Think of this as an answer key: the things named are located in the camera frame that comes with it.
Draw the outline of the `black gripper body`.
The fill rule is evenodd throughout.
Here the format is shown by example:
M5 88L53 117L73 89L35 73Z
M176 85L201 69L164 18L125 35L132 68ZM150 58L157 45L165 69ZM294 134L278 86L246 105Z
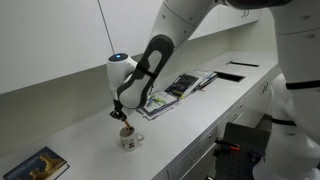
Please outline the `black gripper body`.
M127 119L127 116L122 111L123 105L121 104L121 102L118 100L113 100L113 104L114 104L114 110L110 113L110 116L115 119L125 121Z

